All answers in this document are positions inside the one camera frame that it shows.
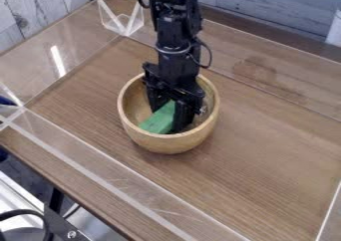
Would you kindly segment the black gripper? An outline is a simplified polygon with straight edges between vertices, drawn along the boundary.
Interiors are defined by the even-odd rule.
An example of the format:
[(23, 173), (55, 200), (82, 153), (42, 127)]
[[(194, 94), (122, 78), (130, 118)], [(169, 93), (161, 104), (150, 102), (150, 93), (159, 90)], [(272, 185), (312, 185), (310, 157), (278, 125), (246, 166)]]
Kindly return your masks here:
[(155, 112), (170, 100), (175, 101), (171, 130), (182, 132), (193, 123), (205, 97), (203, 88), (197, 82), (201, 46), (157, 50), (159, 62), (143, 63), (150, 106)]

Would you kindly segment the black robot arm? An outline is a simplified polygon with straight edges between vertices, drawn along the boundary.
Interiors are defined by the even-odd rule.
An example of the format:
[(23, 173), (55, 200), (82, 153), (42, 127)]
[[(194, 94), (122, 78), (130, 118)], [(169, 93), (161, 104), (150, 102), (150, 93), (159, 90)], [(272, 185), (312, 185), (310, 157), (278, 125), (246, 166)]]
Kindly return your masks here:
[(151, 10), (154, 28), (158, 34), (155, 49), (157, 64), (145, 62), (145, 85), (151, 110), (155, 113), (169, 101), (174, 102), (171, 131), (179, 132), (193, 123), (199, 114), (205, 91), (197, 82), (201, 68), (199, 39), (202, 16), (198, 0), (138, 0)]

